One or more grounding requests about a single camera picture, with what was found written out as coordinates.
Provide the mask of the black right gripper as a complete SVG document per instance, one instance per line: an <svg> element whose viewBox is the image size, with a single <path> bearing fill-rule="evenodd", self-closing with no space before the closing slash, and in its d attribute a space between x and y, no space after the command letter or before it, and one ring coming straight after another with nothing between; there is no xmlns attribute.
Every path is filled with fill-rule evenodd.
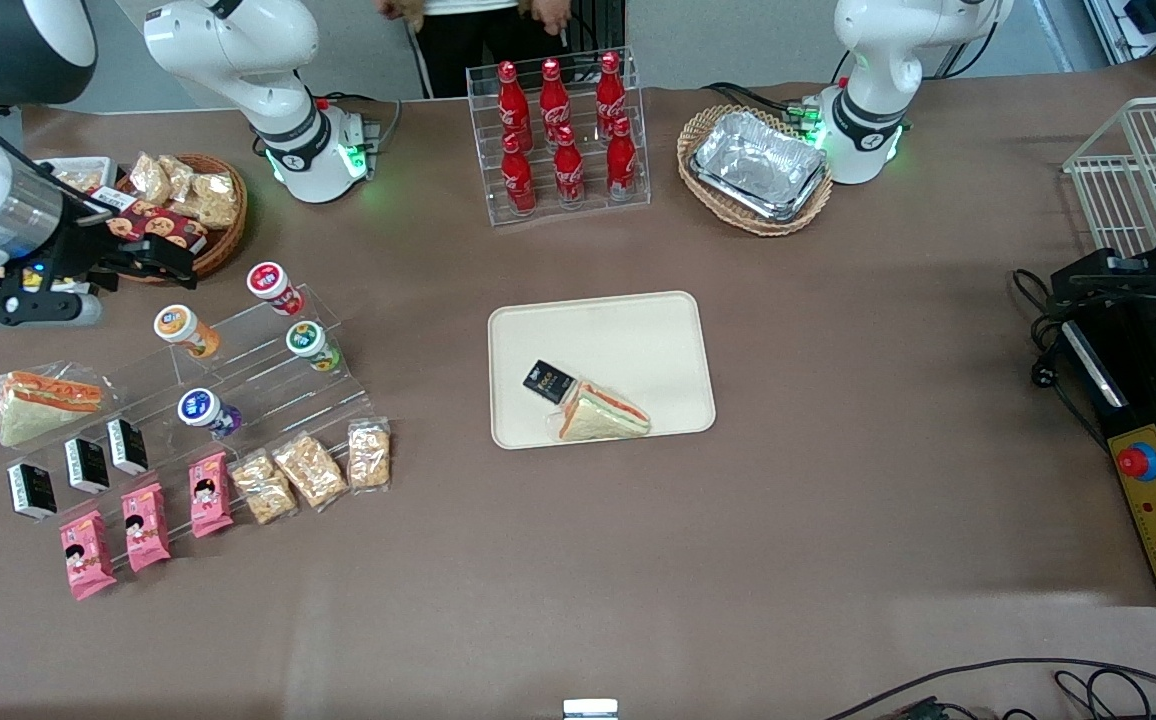
<svg viewBox="0 0 1156 720"><path fill-rule="evenodd" d="M120 277L144 284L176 284L194 290L195 257L175 242L127 242L129 223L121 217L92 220L66 211L49 242L28 268L28 290L62 292L90 282L116 292Z"/></svg>

